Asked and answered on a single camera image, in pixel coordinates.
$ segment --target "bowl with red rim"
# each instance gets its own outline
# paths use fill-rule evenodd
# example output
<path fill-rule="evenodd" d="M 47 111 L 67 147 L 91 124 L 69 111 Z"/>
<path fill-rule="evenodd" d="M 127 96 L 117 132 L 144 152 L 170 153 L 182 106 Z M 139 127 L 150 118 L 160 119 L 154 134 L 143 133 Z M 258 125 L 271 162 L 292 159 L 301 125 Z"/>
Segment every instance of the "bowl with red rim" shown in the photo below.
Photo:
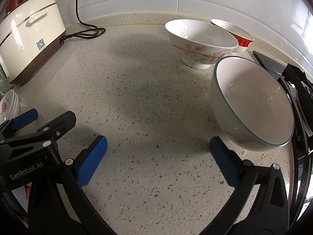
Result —
<path fill-rule="evenodd" d="M 246 30 L 243 30 L 232 23 L 220 19 L 211 19 L 210 22 L 211 24 L 228 31 L 238 40 L 239 45 L 232 51 L 232 54 L 245 51 L 250 43 L 255 40 L 255 38 Z"/>

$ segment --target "tile backsplash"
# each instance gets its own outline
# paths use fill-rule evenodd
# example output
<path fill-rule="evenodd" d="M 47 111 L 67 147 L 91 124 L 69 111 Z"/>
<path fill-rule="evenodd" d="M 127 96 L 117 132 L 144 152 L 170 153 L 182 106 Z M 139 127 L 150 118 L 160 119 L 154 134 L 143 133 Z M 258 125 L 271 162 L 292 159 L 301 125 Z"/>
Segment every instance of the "tile backsplash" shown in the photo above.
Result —
<path fill-rule="evenodd" d="M 56 1 L 65 26 L 77 23 L 75 0 Z M 272 43 L 313 73 L 313 38 L 309 39 L 313 8 L 306 0 L 78 0 L 78 8 L 82 20 L 145 11 L 227 20 Z"/>

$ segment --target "power cord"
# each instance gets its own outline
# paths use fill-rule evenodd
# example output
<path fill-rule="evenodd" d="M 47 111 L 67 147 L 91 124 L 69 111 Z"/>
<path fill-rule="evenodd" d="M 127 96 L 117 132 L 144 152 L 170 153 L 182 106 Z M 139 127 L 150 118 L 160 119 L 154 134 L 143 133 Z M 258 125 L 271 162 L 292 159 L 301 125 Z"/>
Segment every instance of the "power cord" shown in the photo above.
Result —
<path fill-rule="evenodd" d="M 90 25 L 90 24 L 86 24 L 84 22 L 82 22 L 78 16 L 78 0 L 76 0 L 76 16 L 78 21 L 84 25 L 84 26 L 91 26 L 94 29 L 87 29 L 87 30 L 83 30 L 83 31 L 79 31 L 73 34 L 69 34 L 69 35 L 65 35 L 63 37 L 64 40 L 71 38 L 71 37 L 78 37 L 78 38 L 82 38 L 82 39 L 93 39 L 93 38 L 97 38 L 99 36 L 101 36 L 102 34 L 105 33 L 105 28 L 98 28 L 94 25 Z"/>

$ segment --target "rice cooker lid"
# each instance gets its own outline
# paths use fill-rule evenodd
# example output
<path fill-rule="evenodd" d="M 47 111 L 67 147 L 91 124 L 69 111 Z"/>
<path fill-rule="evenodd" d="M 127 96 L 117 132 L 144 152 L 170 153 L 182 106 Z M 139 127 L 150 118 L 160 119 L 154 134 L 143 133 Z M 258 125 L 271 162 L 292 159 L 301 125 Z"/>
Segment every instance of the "rice cooker lid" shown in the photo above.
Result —
<path fill-rule="evenodd" d="M 55 4 L 55 0 L 28 0 L 21 4 L 0 23 L 0 43 L 19 24 L 26 21 L 37 11 L 53 4 Z"/>

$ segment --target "bowl foot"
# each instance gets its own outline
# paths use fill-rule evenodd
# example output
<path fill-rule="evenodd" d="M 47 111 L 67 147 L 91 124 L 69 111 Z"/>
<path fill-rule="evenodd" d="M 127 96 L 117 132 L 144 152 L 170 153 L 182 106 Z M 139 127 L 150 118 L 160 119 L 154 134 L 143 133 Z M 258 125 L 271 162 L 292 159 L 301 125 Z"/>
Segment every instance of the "bowl foot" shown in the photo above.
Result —
<path fill-rule="evenodd" d="M 182 61 L 189 67 L 198 69 L 198 70 L 204 70 L 211 66 L 210 64 L 201 64 L 201 63 L 192 62 L 187 59 L 184 59 L 183 57 L 182 57 Z"/>

